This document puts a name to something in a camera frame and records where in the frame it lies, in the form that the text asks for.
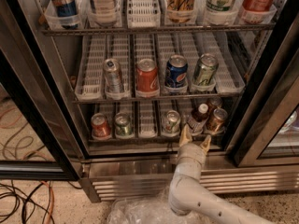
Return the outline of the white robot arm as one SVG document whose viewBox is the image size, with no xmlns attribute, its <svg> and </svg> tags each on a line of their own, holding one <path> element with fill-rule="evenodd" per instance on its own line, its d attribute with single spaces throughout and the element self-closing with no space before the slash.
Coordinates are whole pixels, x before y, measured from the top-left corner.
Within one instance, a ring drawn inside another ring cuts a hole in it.
<svg viewBox="0 0 299 224">
<path fill-rule="evenodd" d="M 188 124 L 181 131 L 176 169 L 169 186 L 168 203 L 178 216 L 195 211 L 219 224 L 274 224 L 262 217 L 229 203 L 200 184 L 211 136 L 200 145 L 192 140 Z"/>
</svg>

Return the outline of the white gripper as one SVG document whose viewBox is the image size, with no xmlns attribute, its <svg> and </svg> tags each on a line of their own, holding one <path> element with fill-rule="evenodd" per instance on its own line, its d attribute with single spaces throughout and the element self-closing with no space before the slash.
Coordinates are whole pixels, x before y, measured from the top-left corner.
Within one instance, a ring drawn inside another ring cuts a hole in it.
<svg viewBox="0 0 299 224">
<path fill-rule="evenodd" d="M 190 127 L 186 124 L 181 131 L 178 142 L 181 148 L 178 150 L 176 174 L 199 180 L 206 162 L 206 154 L 210 149 L 211 136 L 208 134 L 200 146 L 191 143 L 191 141 Z"/>
</svg>

